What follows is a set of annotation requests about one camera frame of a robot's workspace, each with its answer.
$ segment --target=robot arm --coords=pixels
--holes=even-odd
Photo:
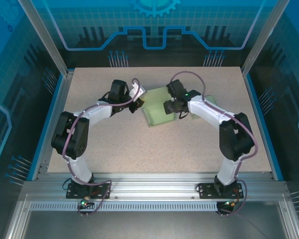
[[[226,112],[220,107],[203,99],[201,94],[195,90],[187,92],[179,80],[172,81],[167,85],[172,100],[164,103],[166,114],[192,113],[202,117],[219,131],[219,148],[224,155],[223,163],[215,177],[215,187],[221,195],[231,184],[236,183],[241,160],[245,154],[250,152],[254,142],[246,131],[240,127],[232,118],[240,121],[250,132],[251,127],[245,114],[233,114]]]
[[[136,95],[138,84],[133,83],[132,87],[131,91],[129,91],[125,81],[114,80],[111,90],[97,101],[96,104],[100,106],[84,113],[75,125],[75,130],[72,133],[66,148],[66,157],[69,159],[68,163],[71,164],[74,175],[81,181],[85,183],[93,182],[93,174],[90,171],[84,156],[89,129],[99,121],[109,118],[127,107],[130,109],[131,113],[134,113],[143,105],[144,102],[140,97],[146,93],[145,89],[140,86],[140,90]],[[122,103],[131,99],[133,99],[131,103],[122,106]],[[52,147],[55,148],[59,154],[62,154],[66,138],[68,137],[74,120],[81,113],[82,111],[75,113],[63,112],[60,115],[51,141]],[[72,176],[72,180],[81,184],[74,176]]]

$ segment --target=wire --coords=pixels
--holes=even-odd
[[[235,179],[236,179],[236,178],[237,178],[237,175],[238,175],[238,172],[239,172],[239,169],[240,169],[240,167],[241,167],[242,161],[244,161],[245,159],[254,157],[254,156],[257,154],[257,152],[258,152],[258,144],[257,144],[256,138],[254,137],[253,133],[251,133],[250,130],[249,130],[243,123],[241,123],[239,120],[237,120],[235,117],[229,115],[229,114],[226,113],[225,111],[222,111],[222,110],[220,110],[220,109],[218,109],[218,108],[212,106],[211,104],[209,104],[209,103],[205,100],[206,84],[205,84],[204,80],[203,80],[198,74],[196,74],[195,72],[192,72],[192,71],[180,71],[180,72],[178,72],[178,73],[176,73],[175,75],[172,76],[170,82],[172,82],[176,76],[178,76],[179,74],[182,74],[182,73],[189,73],[189,74],[195,75],[195,76],[202,82],[202,84],[203,84],[203,86],[204,86],[204,89],[203,89],[203,92],[202,92],[202,99],[203,99],[204,103],[205,103],[208,107],[212,108],[213,110],[217,111],[218,113],[221,113],[222,115],[227,116],[228,118],[230,118],[231,120],[233,120],[235,123],[237,123],[240,127],[242,127],[242,128],[245,130],[245,132],[249,135],[249,137],[250,137],[250,138],[252,139],[252,141],[254,142],[254,145],[255,145],[255,151],[254,151],[252,154],[244,155],[244,156],[240,159],[240,161],[239,161],[239,163],[238,163],[238,165],[237,165],[237,168],[236,168],[236,171],[235,171],[235,174],[234,174]]]
[[[62,150],[62,157],[66,160],[66,162],[67,162],[67,164],[68,164],[69,171],[70,171],[70,173],[72,174],[72,176],[76,179],[76,181],[78,181],[79,183],[81,183],[81,184],[83,184],[83,185],[87,185],[87,186],[100,186],[100,185],[109,183],[109,186],[108,186],[108,188],[107,188],[107,190],[106,190],[106,192],[105,192],[105,194],[104,194],[102,200],[100,201],[99,205],[97,206],[97,208],[96,208],[94,211],[92,211],[92,212],[90,212],[90,213],[88,213],[88,214],[86,214],[86,215],[92,215],[92,214],[96,213],[96,212],[98,211],[98,209],[101,207],[101,205],[102,205],[102,203],[103,203],[103,201],[104,201],[106,195],[107,195],[108,192],[110,191],[110,188],[111,188],[111,185],[112,185],[112,180],[109,179],[109,180],[106,180],[106,181],[103,181],[103,182],[100,182],[100,183],[86,183],[86,182],[82,181],[81,179],[79,179],[79,178],[76,176],[76,174],[74,173],[74,171],[73,171],[73,169],[72,169],[72,167],[71,167],[70,159],[68,159],[68,158],[65,156],[65,152],[66,152],[66,149],[67,149],[67,147],[68,147],[68,144],[69,144],[71,135],[72,135],[72,133],[73,133],[73,131],[74,131],[74,128],[75,128],[77,122],[79,121],[79,119],[80,119],[86,112],[88,112],[88,111],[90,111],[90,110],[92,110],[92,109],[94,109],[94,108],[102,107],[102,106],[113,106],[113,107],[117,107],[117,106],[125,106],[125,105],[128,105],[129,103],[131,103],[131,102],[137,97],[137,95],[139,94],[140,89],[141,89],[140,81],[139,81],[137,78],[133,78],[133,79],[132,79],[132,83],[134,83],[134,82],[137,83],[137,85],[138,85],[138,89],[137,89],[137,91],[136,91],[136,94],[135,94],[129,101],[124,102],[124,103],[120,103],[120,104],[95,104],[95,105],[92,105],[92,106],[87,107],[87,108],[86,108],[85,110],[83,110],[83,111],[78,115],[78,117],[74,120],[74,122],[73,122],[73,124],[72,124],[72,126],[71,126],[71,129],[70,129],[70,131],[69,131],[69,134],[68,134],[68,136],[67,136],[67,138],[66,138],[66,141],[65,141],[65,144],[64,144],[64,147],[63,147],[63,150]]]
[[[176,73],[175,75],[173,75],[173,77],[171,78],[170,82],[172,82],[174,80],[174,78],[180,74],[183,74],[183,73],[189,73],[189,74],[192,74],[194,76],[196,76],[200,81],[201,83],[203,83],[203,86],[204,86],[204,89],[203,89],[203,92],[201,93],[203,99],[205,99],[205,91],[206,91],[206,85],[205,85],[205,82],[204,80],[195,72],[192,72],[192,71],[180,71],[178,73]]]
[[[230,212],[230,211],[228,211],[228,210],[225,210],[225,209],[220,209],[221,211],[223,211],[223,212],[226,212],[226,213],[228,213],[228,215],[232,215],[232,213]],[[249,220],[247,217],[243,217],[243,216],[241,216],[241,215],[239,215],[239,214],[236,214],[236,216],[238,216],[238,217],[240,217],[241,219],[244,219],[244,220],[246,220],[246,221],[248,221],[261,235],[263,235],[265,238],[267,238],[267,239],[269,239],[269,237],[266,235],[266,234],[264,234],[260,229],[259,229],[259,227],[257,227],[251,220]]]
[[[90,213],[83,213],[83,212],[80,211],[80,208],[78,207],[78,213],[80,213],[80,214],[82,214],[82,215],[86,215],[86,216],[95,214],[95,213],[100,209],[101,205],[103,204],[104,199],[105,199],[106,195],[108,194],[108,192],[110,191],[111,186],[112,186],[112,181],[109,183],[108,188],[106,189],[106,191],[105,191],[105,193],[104,193],[104,196],[103,196],[103,198],[101,199],[101,201],[100,201],[100,203],[98,204],[98,206],[96,207],[96,209],[94,209],[94,210],[93,210],[92,212],[90,212]]]
[[[71,178],[68,178],[68,179],[65,180],[64,183],[62,184],[62,188],[63,188],[64,190],[67,190],[66,188],[64,188],[64,185],[65,185],[69,180],[71,180]]]
[[[86,112],[88,112],[88,111],[90,111],[90,110],[92,110],[92,109],[94,109],[94,108],[101,107],[101,106],[113,106],[113,107],[115,107],[115,106],[125,106],[125,105],[131,103],[131,102],[137,97],[137,95],[138,95],[139,92],[140,92],[140,88],[141,88],[140,81],[139,81],[137,78],[133,78],[133,79],[132,79],[132,83],[134,83],[135,81],[137,82],[138,90],[137,90],[136,94],[133,96],[133,98],[131,98],[129,101],[127,101],[127,102],[125,102],[125,103],[120,103],[120,104],[106,104],[106,103],[103,104],[103,103],[102,103],[102,104],[95,104],[95,105],[89,106],[89,107],[87,107],[85,110],[83,110],[83,111],[78,115],[78,117],[74,120],[74,122],[73,122],[73,124],[72,124],[72,126],[71,126],[71,129],[70,129],[70,131],[69,131],[69,134],[68,134],[68,136],[67,136],[67,138],[66,138],[66,141],[65,141],[65,144],[64,144],[64,147],[63,147],[63,150],[62,150],[62,156],[63,156],[63,158],[67,161],[68,168],[69,168],[71,174],[72,174],[73,177],[76,179],[76,181],[78,181],[79,183],[81,183],[81,184],[83,184],[83,185],[87,185],[87,186],[100,186],[100,185],[105,184],[105,183],[109,183],[109,182],[111,183],[112,181],[111,181],[111,180],[106,180],[106,181],[103,181],[103,182],[100,182],[100,183],[86,183],[86,182],[82,181],[81,179],[79,179],[79,178],[75,175],[75,173],[74,173],[74,171],[73,171],[73,169],[72,169],[72,167],[71,167],[70,159],[68,159],[68,158],[65,156],[65,152],[66,152],[66,148],[67,148],[67,146],[68,146],[68,144],[69,144],[71,135],[72,135],[72,133],[73,133],[73,131],[74,131],[74,128],[75,128],[77,122],[79,121],[79,119],[80,119]]]

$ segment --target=circuit pattern graphic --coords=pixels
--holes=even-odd
[[[19,15],[17,0],[0,0],[0,15],[8,24],[12,24]]]
[[[140,14],[145,14],[146,17],[163,17],[164,14],[169,14],[170,10],[175,10],[176,5],[180,4],[180,0],[129,0],[134,6],[134,10],[138,10]]]

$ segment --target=glass panel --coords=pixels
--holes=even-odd
[[[57,79],[59,72],[19,3],[0,0],[0,225],[14,210]],[[6,229],[0,227],[0,238]]]
[[[291,0],[250,71],[284,179],[299,191],[299,0]]]
[[[33,2],[68,67],[125,67],[240,66],[276,0]]]

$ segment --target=metal base plate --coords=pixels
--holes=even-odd
[[[200,199],[236,199],[237,194],[233,191],[235,189],[239,192],[239,199],[243,199],[244,194],[240,183],[228,190],[228,193],[224,193],[222,197],[218,195],[213,183],[200,183],[196,186]]]
[[[106,193],[106,190],[109,186],[109,183],[100,185],[100,186],[85,186],[85,185],[79,185],[73,181],[69,183],[66,198],[67,199],[83,199],[86,196],[90,196],[91,199],[102,199],[104,194]],[[110,191],[105,196],[105,199],[110,198]]]

